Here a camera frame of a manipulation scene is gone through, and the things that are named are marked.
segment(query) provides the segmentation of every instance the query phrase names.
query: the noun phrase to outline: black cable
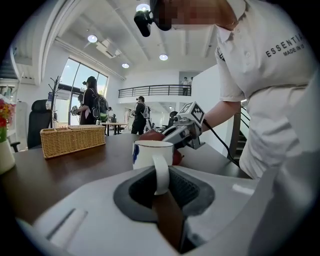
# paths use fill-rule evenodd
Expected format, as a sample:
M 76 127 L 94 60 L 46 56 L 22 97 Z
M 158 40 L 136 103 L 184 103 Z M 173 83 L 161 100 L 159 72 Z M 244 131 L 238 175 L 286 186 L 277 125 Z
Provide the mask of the black cable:
M 218 140 L 224 145 L 224 147 L 226 148 L 226 150 L 227 150 L 227 152 L 228 152 L 228 156 L 229 156 L 230 160 L 231 160 L 236 166 L 240 167 L 239 164 L 237 163 L 237 161 L 234 160 L 234 158 L 231 156 L 231 154 L 230 154 L 230 149 L 229 149 L 229 147 L 227 146 L 227 144 L 218 136 L 218 134 L 214 131 L 214 129 L 211 128 L 211 126 L 208 124 L 208 122 L 207 122 L 206 119 L 203 119 L 203 123 L 211 130 L 211 132 L 214 133 L 214 135 L 218 138 Z

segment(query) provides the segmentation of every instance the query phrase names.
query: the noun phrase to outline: mug handle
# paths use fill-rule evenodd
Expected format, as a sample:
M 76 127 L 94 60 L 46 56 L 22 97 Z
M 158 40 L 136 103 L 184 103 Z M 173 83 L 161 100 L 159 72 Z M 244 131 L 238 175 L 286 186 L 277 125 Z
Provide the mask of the mug handle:
M 152 156 L 156 174 L 156 196 L 163 195 L 169 190 L 169 167 L 163 155 Z

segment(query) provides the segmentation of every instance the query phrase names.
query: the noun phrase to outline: wicker basket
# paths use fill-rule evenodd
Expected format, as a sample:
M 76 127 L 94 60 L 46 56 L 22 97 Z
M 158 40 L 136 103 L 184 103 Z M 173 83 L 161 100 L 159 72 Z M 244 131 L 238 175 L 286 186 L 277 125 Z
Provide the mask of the wicker basket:
M 53 158 L 106 144 L 105 127 L 69 125 L 40 131 L 44 158 Z

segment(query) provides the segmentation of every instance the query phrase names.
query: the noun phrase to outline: camera mounted on head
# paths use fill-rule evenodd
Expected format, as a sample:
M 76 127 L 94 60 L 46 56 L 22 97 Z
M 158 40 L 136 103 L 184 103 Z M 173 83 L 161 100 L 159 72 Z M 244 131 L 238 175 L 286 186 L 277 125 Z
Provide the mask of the camera mounted on head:
M 139 28 L 141 34 L 147 38 L 151 34 L 151 24 L 154 22 L 162 31 L 169 31 L 172 27 L 171 21 L 165 18 L 159 18 L 160 0 L 150 0 L 151 10 L 139 10 L 134 15 L 134 22 Z

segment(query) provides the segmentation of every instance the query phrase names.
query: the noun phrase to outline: flower vase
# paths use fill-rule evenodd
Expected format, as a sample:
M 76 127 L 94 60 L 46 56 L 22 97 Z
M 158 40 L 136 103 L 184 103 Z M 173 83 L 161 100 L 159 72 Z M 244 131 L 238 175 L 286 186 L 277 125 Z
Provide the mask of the flower vase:
M 15 158 L 7 140 L 7 127 L 0 127 L 0 175 L 15 166 Z

